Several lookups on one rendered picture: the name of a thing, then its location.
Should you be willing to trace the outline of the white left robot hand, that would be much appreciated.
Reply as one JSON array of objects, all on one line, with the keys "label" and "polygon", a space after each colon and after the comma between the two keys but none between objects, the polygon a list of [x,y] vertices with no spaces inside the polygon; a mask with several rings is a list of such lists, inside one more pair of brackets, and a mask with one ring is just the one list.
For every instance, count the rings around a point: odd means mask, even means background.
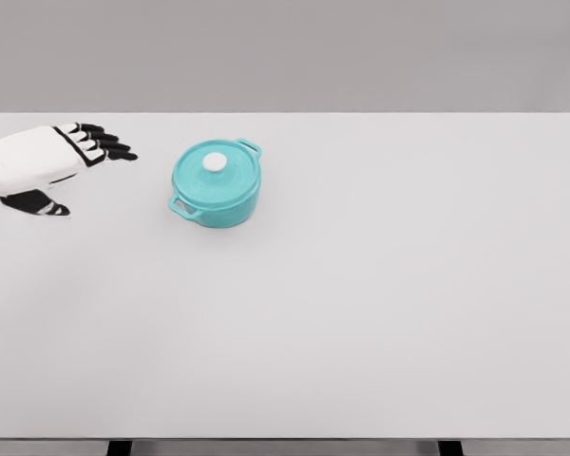
[{"label": "white left robot hand", "polygon": [[129,145],[93,123],[33,127],[0,139],[0,202],[38,217],[67,217],[69,208],[47,189],[104,162],[137,159]]}]

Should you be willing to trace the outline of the teal pot lid white knob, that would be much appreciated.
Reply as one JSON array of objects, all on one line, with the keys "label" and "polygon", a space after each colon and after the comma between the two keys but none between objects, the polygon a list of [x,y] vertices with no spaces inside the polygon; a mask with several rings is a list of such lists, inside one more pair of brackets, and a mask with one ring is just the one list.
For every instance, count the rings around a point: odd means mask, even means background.
[{"label": "teal pot lid white knob", "polygon": [[236,202],[260,181],[262,150],[247,140],[210,140],[189,147],[172,172],[174,193],[197,207]]}]

